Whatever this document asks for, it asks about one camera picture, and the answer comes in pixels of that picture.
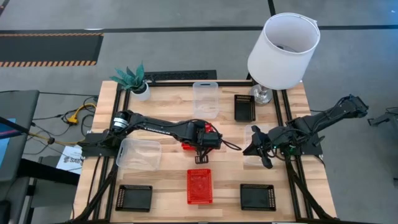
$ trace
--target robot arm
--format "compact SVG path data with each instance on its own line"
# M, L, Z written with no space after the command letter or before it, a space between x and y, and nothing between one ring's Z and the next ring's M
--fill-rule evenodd
M243 151L244 156L260 156L264 167L272 168L268 152L277 147L298 148L308 142L317 132L345 118L362 118L367 115L366 106L358 96L349 95L337 104L313 116L304 116L288 121L286 127L276 127L264 134L253 126L252 143Z
M214 127L211 131L206 129L206 121L200 119L191 119L173 123L160 119L143 116L139 113L133 113L130 110L117 112L110 130L106 130L101 139L90 141L89 134L84 142L79 143L85 149L98 150L99 148L107 148L117 151L121 141L135 130L151 131L159 134L172 136L177 141L188 144L195 148L197 156L195 162L203 164L208 162L207 154L213 149L220 149L222 134Z

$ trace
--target succulent plant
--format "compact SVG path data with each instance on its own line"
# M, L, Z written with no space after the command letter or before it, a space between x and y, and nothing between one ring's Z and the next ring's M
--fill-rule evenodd
M131 90L134 93L142 93L146 89L146 82L144 80L144 65L141 63L137 69L136 74L134 74L129 67L127 67L126 72L115 68L119 77L110 77L113 81L121 84L125 90Z

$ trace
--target black plastic tray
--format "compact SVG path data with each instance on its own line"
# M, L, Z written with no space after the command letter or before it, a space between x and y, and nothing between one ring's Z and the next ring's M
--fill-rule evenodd
M276 211L274 186L241 184L241 208L251 211Z
M149 212L152 200L152 186L120 185L116 211Z
M235 95L235 121L251 122L256 120L254 96Z

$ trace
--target red plastic basket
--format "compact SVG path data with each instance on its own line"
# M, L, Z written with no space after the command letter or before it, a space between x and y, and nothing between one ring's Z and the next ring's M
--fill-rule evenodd
M210 169L188 170L187 198L189 205L213 203Z

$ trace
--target table lamp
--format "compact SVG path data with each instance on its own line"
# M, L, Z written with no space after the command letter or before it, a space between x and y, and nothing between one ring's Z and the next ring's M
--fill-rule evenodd
M256 103L270 102L268 89L285 90L300 82L319 40L313 19L295 13L269 18L248 59L249 73L258 83L250 92Z

